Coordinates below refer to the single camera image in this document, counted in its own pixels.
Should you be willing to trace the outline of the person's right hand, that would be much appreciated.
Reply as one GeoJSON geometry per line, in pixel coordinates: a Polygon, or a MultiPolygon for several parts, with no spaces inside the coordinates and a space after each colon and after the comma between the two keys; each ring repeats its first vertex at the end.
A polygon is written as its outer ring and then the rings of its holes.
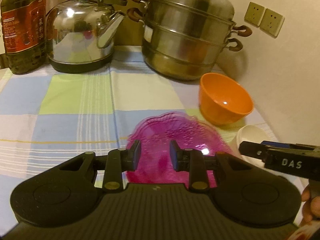
{"type": "Polygon", "coordinates": [[[320,240],[319,237],[319,196],[311,198],[310,185],[302,193],[302,222],[288,240],[320,240]]]}

